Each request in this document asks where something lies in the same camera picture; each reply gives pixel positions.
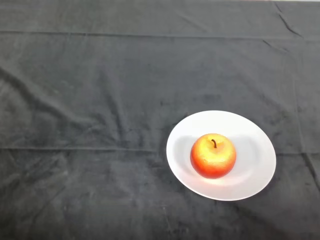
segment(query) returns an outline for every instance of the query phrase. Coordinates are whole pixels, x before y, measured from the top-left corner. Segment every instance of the apple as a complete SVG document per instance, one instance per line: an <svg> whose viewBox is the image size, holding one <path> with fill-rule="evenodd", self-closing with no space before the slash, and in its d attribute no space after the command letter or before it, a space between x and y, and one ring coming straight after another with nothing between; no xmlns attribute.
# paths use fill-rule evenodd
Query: apple
<svg viewBox="0 0 320 240"><path fill-rule="evenodd" d="M231 171L237 158L236 148L225 136L210 133L193 144L190 159L194 169L205 178L220 178Z"/></svg>

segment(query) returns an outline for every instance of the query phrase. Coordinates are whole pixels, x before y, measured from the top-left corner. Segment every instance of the plate rim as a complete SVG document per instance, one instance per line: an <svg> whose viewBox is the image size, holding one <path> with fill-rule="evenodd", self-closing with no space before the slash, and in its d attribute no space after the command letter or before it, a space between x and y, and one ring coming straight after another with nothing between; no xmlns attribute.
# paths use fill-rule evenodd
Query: plate rim
<svg viewBox="0 0 320 240"><path fill-rule="evenodd" d="M211 196L208 196L208 195L206 195L206 194L200 193L200 192L198 192L197 190L194 190L194 189L190 188L190 187L189 187L187 184L185 184L185 182L184 182L183 180L181 180L181 178L173 171L173 168L172 168L172 166L171 166L171 164L170 164L170 161L169 161L169 158L168 158L168 142L169 142L169 140L170 140L170 136L171 136L172 132L173 132L174 129L175 129L181 122L183 122L184 120L190 118L190 117L193 116L193 115L197 115L197 114L200 114L200 113L206 113L206 112L216 112L216 113L217 113L217 112L220 112L220 113L228 113L228 114L232 114L232 115L237 115L237 116L239 116L239 117L241 117L241 118L246 119L246 120L249 121L250 123L254 124L254 125L255 125L256 127L258 127L258 128L264 133L264 135L267 137L267 139L268 139L269 142L271 143L271 146L272 146L272 149L273 149L272 155L274 156L274 168L273 168L272 174L270 174L269 179L266 181L266 183L264 184L264 186L261 187L260 190L254 192L253 194L244 196L244 197L235 197L235 198L232 198L232 199L231 199L231 198L230 198L230 199L225 199L225 198L211 197ZM244 116L242 116L242 115L239 115L239 114L237 114L237 113L230 112L230 111L223 111L223 110L205 110L205 111L199 111L199 112L195 112L195 113L193 113L193 114L191 114L191 115L189 115L189 116L186 116L184 119L182 119L181 121L179 121L179 122L173 127L173 129L171 130L171 132L170 132L170 134L169 134L169 136L168 136L168 139L167 139L167 141L166 141L166 159L167 159L167 162L168 162L168 164L169 164L169 167L170 167L171 172L173 173L173 175L174 175L185 187L187 187L189 190L191 190L192 192L195 192L196 194L199 194L200 196L203 196L203 197L205 197L205 198L213 199L213 200L218 200L218 201L225 201L225 202L232 202L232 201L238 201L238 200L247 199L247 198L250 198L250 197L252 197L252 196L260 193L260 192L261 192L263 189L265 189L266 186L271 182L272 178L273 178L274 175L275 175L276 168L277 168L277 155L276 155L275 147L274 147L274 145L272 144L272 141L271 141L271 139L269 138L269 136L265 133L265 131L263 131L257 124L255 124L255 123L254 123L253 121L251 121L250 119L248 119L248 118L246 118L246 117L244 117Z"/></svg>

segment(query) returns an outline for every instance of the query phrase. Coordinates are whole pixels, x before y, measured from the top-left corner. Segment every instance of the dark gray tablecloth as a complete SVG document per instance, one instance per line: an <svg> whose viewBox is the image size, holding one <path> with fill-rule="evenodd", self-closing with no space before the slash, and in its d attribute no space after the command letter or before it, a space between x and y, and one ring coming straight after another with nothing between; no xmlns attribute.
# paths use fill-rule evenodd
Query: dark gray tablecloth
<svg viewBox="0 0 320 240"><path fill-rule="evenodd" d="M319 240L320 4L0 2L1 240ZM277 167L204 198L171 172L184 117L240 114Z"/></svg>

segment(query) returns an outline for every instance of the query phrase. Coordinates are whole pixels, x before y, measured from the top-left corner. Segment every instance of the oval plate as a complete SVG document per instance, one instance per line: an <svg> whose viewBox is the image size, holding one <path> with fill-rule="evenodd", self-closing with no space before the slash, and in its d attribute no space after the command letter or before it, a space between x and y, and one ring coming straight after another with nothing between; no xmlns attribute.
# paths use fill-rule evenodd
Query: oval plate
<svg viewBox="0 0 320 240"><path fill-rule="evenodd" d="M192 167L190 152L204 134L229 138L236 149L233 169L225 176L209 179ZM268 136L252 121L227 111L202 111L180 121L171 131L166 156L173 174L187 188L204 197L234 201L264 189L276 169L276 153Z"/></svg>

